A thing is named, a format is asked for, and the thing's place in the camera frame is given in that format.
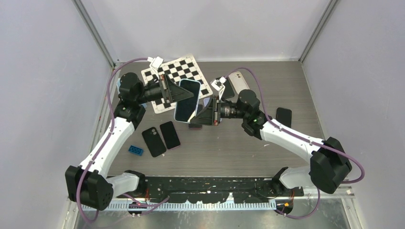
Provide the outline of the dark phone from lilac case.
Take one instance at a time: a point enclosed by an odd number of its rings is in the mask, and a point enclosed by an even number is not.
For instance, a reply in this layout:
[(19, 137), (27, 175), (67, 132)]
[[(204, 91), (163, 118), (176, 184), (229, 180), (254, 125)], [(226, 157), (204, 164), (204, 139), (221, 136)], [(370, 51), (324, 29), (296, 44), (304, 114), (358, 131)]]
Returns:
[[(203, 105), (199, 104), (197, 107), (197, 113), (199, 113), (202, 109), (203, 109)], [(203, 127), (203, 125), (201, 125), (201, 124), (192, 124), (192, 123), (188, 124), (189, 129), (202, 129), (202, 127)]]

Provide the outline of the light blue cased phone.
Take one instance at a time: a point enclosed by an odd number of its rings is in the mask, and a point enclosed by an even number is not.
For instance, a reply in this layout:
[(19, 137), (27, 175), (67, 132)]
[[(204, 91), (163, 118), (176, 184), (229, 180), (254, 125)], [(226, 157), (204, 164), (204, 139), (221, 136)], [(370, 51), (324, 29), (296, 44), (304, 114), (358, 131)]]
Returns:
[(191, 119), (194, 118), (197, 113), (201, 83), (195, 80), (182, 79), (180, 80), (179, 86), (191, 92), (192, 97), (176, 103), (174, 120), (177, 122), (190, 123)]

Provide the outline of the black phone from case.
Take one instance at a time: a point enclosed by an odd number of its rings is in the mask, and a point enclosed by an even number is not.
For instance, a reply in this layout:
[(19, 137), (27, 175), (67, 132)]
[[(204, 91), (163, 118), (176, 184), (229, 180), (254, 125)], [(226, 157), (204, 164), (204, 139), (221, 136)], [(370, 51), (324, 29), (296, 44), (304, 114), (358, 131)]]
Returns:
[(234, 90), (232, 88), (231, 82), (229, 79), (226, 77), (226, 82), (224, 83), (226, 88), (224, 91), (224, 94), (222, 96), (222, 99), (229, 99), (235, 96)]

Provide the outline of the purple edged phone from case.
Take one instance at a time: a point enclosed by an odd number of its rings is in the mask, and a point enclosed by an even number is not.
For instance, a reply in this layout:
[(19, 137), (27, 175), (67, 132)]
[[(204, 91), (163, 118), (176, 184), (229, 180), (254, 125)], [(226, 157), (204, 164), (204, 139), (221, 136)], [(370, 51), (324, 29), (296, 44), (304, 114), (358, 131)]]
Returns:
[(175, 149), (181, 145), (175, 126), (172, 121), (160, 124), (160, 130), (168, 150)]

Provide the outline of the beige phone case with ring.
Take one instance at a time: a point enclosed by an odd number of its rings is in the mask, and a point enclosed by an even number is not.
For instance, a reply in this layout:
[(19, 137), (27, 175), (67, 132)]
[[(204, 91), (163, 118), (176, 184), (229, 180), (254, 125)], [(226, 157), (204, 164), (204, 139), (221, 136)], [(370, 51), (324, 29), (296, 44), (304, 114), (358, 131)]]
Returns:
[(239, 94), (243, 90), (250, 89), (241, 72), (233, 72), (229, 74), (228, 79), (236, 94)]

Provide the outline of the lilac cased phone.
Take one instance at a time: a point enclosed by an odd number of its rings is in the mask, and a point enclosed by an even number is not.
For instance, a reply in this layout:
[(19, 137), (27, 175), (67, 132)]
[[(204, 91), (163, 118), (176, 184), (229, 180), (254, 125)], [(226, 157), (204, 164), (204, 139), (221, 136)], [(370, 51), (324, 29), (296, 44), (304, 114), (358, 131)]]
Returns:
[(199, 104), (197, 107), (196, 116), (198, 116), (200, 112), (208, 105), (209, 101), (210, 101), (209, 97), (203, 99), (202, 104)]

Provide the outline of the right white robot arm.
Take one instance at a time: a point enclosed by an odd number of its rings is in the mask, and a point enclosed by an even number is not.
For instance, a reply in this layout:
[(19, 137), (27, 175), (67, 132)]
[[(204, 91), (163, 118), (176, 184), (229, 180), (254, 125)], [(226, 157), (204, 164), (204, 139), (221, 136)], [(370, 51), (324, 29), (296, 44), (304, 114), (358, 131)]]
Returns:
[(340, 142), (314, 138), (293, 130), (260, 110), (260, 101), (252, 90), (242, 90), (235, 103), (223, 102), (212, 96), (205, 108), (191, 123), (219, 125), (221, 119), (241, 119), (241, 127), (259, 140), (274, 143), (304, 159), (304, 167), (284, 167), (272, 178), (273, 191), (286, 195), (296, 187), (315, 186), (324, 193), (333, 194), (351, 172), (349, 160), (336, 153), (342, 151)]

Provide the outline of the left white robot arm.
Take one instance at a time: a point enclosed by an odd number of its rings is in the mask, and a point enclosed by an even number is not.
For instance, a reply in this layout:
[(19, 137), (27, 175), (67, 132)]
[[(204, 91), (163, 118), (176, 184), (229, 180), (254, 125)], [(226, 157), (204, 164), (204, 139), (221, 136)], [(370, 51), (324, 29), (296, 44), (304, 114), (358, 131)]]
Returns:
[(145, 175), (127, 170), (108, 177), (112, 162), (126, 140), (135, 132), (146, 112), (144, 103), (164, 99), (170, 103), (193, 97), (168, 75), (144, 84), (135, 73), (121, 76), (117, 82), (119, 103), (112, 109), (112, 120), (92, 152), (78, 166), (69, 166), (65, 179), (69, 199), (78, 206), (104, 210), (111, 200), (126, 193), (142, 197), (147, 190)]

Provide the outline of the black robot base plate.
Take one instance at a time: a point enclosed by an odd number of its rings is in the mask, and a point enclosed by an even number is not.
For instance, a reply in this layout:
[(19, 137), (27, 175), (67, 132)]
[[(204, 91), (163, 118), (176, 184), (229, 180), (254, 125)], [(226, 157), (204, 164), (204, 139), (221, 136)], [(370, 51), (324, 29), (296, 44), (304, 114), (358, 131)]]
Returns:
[(134, 198), (147, 198), (153, 203), (168, 199), (169, 203), (196, 204), (265, 203), (274, 198), (302, 197), (301, 187), (287, 189), (264, 177), (145, 177), (135, 191), (127, 191)]

